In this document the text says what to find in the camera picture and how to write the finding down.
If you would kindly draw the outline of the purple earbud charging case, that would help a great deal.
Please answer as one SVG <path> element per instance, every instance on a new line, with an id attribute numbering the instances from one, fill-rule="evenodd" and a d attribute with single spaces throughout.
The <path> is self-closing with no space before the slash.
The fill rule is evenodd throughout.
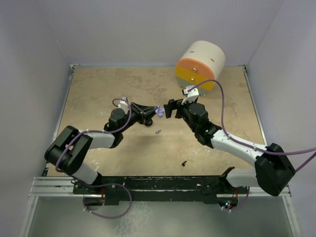
<path id="1" fill-rule="evenodd" d="M 162 118 L 162 117 L 163 117 L 163 116 L 160 116 L 160 115 L 159 115 L 159 111 L 160 111 L 161 108 L 163 108 L 163 107 L 158 106 L 157 109 L 155 110 L 155 113 L 157 114 L 157 116 L 158 116 L 159 118 Z"/>

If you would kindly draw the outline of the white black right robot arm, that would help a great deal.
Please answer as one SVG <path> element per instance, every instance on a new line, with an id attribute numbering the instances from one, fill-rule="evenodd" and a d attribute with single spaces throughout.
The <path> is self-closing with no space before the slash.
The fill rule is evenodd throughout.
<path id="1" fill-rule="evenodd" d="M 252 166 L 251 169 L 229 168 L 219 182 L 223 192 L 231 193 L 238 187 L 251 186 L 277 197 L 295 175 L 296 171 L 280 145 L 265 146 L 246 140 L 236 143 L 236 136 L 225 134 L 222 127 L 209 120 L 203 104 L 171 99 L 163 107 L 166 118 L 176 111 L 175 117 L 185 121 L 202 145 L 227 152 Z"/>

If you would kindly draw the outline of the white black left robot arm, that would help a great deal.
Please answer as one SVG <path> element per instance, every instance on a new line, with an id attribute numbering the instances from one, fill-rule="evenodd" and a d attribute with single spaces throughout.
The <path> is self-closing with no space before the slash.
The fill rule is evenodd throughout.
<path id="1" fill-rule="evenodd" d="M 91 194 L 101 190 L 100 174 L 84 163 L 89 150 L 112 149 L 123 140 L 123 132 L 135 123 L 151 126 L 158 106 L 144 106 L 120 99 L 117 108 L 111 111 L 103 130 L 78 130 L 66 126 L 49 146 L 44 159 L 55 166 L 55 170 L 84 182 Z"/>

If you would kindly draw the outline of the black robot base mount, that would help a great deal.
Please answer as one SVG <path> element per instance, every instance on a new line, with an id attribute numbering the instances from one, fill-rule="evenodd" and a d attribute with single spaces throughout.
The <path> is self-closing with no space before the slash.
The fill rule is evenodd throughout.
<path id="1" fill-rule="evenodd" d="M 73 192 L 85 198 L 99 198 L 104 205 L 121 201 L 202 202 L 225 204 L 225 198 L 237 205 L 238 195 L 246 194 L 245 187 L 232 187 L 222 175 L 195 176 L 101 176 L 96 184 L 87 185 L 73 179 Z"/>

